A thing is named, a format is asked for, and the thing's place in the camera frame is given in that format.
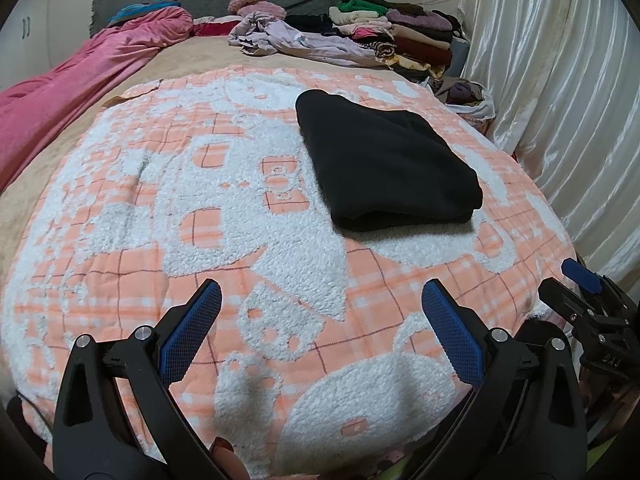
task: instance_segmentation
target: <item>white curtain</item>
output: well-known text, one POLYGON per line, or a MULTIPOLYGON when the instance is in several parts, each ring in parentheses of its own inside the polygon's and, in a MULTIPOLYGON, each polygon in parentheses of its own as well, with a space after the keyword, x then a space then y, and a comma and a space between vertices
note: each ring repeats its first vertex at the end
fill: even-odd
POLYGON ((588 266, 640 296, 640 32, 621 0, 461 0, 465 78, 588 266))

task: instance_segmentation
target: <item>metal screw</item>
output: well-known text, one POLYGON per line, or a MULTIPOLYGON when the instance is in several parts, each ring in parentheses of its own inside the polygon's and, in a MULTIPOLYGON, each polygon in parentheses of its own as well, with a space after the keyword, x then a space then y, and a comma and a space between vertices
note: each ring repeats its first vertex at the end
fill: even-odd
POLYGON ((144 341, 151 335, 151 327, 150 326, 139 326, 136 329, 136 339, 140 339, 140 341, 144 341))
POLYGON ((564 350, 564 341, 559 337, 555 337, 551 340, 551 346, 556 350, 564 350))
POLYGON ((84 348, 90 341, 91 338, 87 334, 82 334, 78 339, 76 339, 76 345, 80 348, 84 348))
POLYGON ((491 337, 493 337, 498 343, 504 343, 509 338, 509 334, 501 328, 495 328, 491 330, 491 337))

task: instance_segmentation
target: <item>lavender clothing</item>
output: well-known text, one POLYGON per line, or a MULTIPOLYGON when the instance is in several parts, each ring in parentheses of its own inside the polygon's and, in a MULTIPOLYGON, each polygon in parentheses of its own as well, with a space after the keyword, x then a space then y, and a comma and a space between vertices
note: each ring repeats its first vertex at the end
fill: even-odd
POLYGON ((415 25, 416 27, 434 28, 436 30, 451 30, 451 22, 447 18, 443 18, 441 15, 425 11, 424 16, 407 16, 406 14, 400 14, 399 10, 389 9, 386 12, 390 22, 394 23, 407 23, 409 25, 415 25))
POLYGON ((300 32, 270 14, 252 12, 238 23, 228 37, 229 45, 241 46, 249 56, 276 52, 346 67, 384 66, 375 52, 339 36, 300 32))

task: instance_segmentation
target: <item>pink duvet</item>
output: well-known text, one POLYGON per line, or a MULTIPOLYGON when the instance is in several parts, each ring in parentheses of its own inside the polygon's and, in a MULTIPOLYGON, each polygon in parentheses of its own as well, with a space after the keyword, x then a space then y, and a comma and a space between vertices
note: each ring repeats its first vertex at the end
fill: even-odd
POLYGON ((105 28, 46 74, 0 93, 0 192, 89 106, 192 28, 180 7, 150 12, 105 28))

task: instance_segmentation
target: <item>blanket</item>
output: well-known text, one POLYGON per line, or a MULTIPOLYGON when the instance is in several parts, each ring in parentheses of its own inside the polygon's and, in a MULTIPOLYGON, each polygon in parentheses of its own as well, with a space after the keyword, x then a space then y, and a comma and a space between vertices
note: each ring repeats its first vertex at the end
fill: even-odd
POLYGON ((322 472, 414 440, 466 393, 421 312, 427 279, 512 333, 546 312, 536 287, 574 252, 517 163, 426 89, 308 67, 130 88, 62 160, 2 300, 15 381, 45 416, 78 335, 129 335, 211 277, 222 311, 177 404, 252 478, 322 472), (336 232, 296 124, 309 88, 425 117, 478 174, 482 209, 456 229, 336 232))
POLYGON ((154 0, 148 4, 132 4, 124 7, 110 17, 107 27, 114 27, 121 25, 129 20, 140 18, 155 10, 163 9, 164 7, 180 7, 180 0, 154 0))
POLYGON ((192 27, 180 7, 156 10, 105 28, 46 74, 0 93, 0 192, 68 124, 192 27))

